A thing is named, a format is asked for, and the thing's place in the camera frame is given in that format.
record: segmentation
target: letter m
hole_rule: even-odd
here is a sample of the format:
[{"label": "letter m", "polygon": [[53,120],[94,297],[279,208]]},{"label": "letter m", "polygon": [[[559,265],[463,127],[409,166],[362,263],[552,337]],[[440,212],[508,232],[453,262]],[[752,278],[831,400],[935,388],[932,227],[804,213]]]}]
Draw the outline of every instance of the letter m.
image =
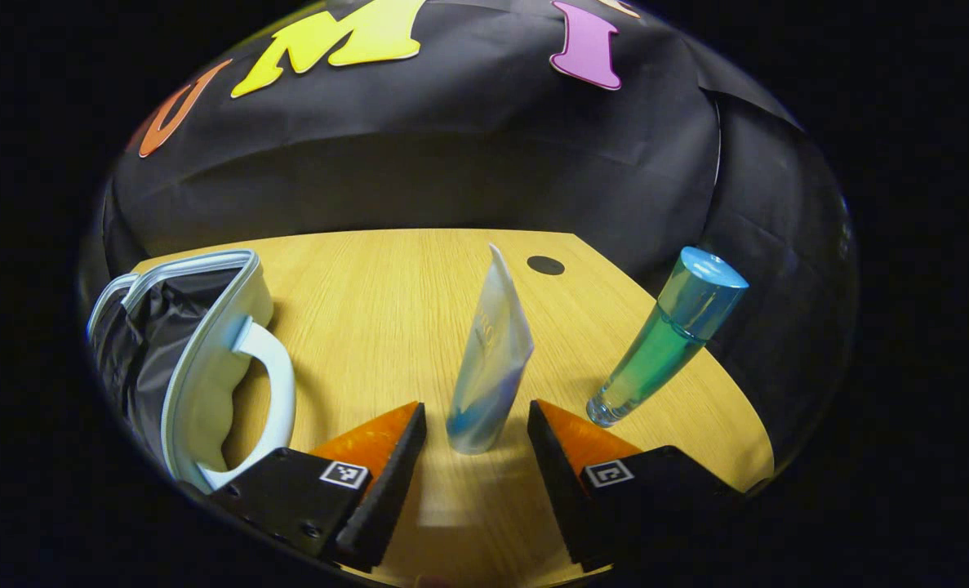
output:
[{"label": "letter m", "polygon": [[291,69],[308,70],[350,34],[349,41],[328,56],[335,66],[382,60],[403,60],[418,55],[420,44],[412,38],[412,24],[425,0],[372,0],[341,21],[327,11],[291,23],[273,36],[252,71],[230,92],[237,98],[267,87],[282,75],[278,62],[287,54]]}]

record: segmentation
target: black cloth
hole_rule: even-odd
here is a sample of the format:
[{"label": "black cloth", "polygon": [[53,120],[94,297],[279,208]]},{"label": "black cloth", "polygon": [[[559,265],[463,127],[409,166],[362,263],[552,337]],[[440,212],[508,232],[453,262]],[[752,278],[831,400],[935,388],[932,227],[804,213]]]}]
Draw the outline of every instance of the black cloth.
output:
[{"label": "black cloth", "polygon": [[[546,1],[428,2],[401,62],[285,69],[230,91],[280,24],[224,52],[166,144],[118,158],[85,248],[82,298],[147,256],[351,229],[573,232],[652,295],[701,244],[749,280],[710,350],[789,458],[846,368],[857,313],[847,209],[800,124],[749,75],[655,16],[618,27],[607,91],[552,70]],[[341,19],[364,2],[325,3]],[[305,8],[283,24],[313,14]]]},{"label": "black cloth", "polygon": [[[858,351],[749,511],[604,585],[969,586],[969,2],[649,4],[824,150],[861,246]],[[0,4],[0,585],[334,585],[192,507],[118,434],[73,296],[78,223],[132,128],[291,3],[19,8]]]}]

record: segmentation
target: bag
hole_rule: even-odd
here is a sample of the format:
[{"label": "bag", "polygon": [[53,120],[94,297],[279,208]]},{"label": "bag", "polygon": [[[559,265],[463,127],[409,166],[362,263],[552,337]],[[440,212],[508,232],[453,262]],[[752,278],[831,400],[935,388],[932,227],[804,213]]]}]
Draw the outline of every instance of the bag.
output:
[{"label": "bag", "polygon": [[[87,337],[108,405],[174,479],[208,494],[290,443],[295,378],[285,346],[263,327],[272,316],[252,250],[118,276],[100,294]],[[231,395],[252,357],[270,376],[270,412],[256,447],[227,471],[220,446],[233,421]]]},{"label": "bag", "polygon": [[473,313],[447,417],[448,443],[466,454],[483,453],[499,438],[536,348],[506,261],[495,245],[489,247],[491,268]]}]

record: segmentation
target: white bag handle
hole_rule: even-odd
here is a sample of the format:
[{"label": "white bag handle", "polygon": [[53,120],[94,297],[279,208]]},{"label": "white bag handle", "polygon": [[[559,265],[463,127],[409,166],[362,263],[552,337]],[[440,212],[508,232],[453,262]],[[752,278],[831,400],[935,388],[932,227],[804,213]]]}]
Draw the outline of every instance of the white bag handle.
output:
[{"label": "white bag handle", "polygon": [[216,472],[199,462],[198,469],[213,491],[238,477],[271,451],[287,447],[291,442],[291,429],[295,425],[295,373],[291,370],[291,359],[282,342],[259,324],[253,323],[252,317],[248,317],[234,343],[233,352],[249,354],[267,368],[267,376],[270,377],[270,413],[263,436],[237,468]]}]

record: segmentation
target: cap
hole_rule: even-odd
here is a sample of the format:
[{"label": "cap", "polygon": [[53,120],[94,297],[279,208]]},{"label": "cap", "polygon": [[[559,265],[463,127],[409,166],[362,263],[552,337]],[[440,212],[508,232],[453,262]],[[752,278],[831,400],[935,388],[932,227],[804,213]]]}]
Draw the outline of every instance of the cap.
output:
[{"label": "cap", "polygon": [[658,301],[674,323],[708,341],[747,287],[749,283],[722,258],[685,247]]}]

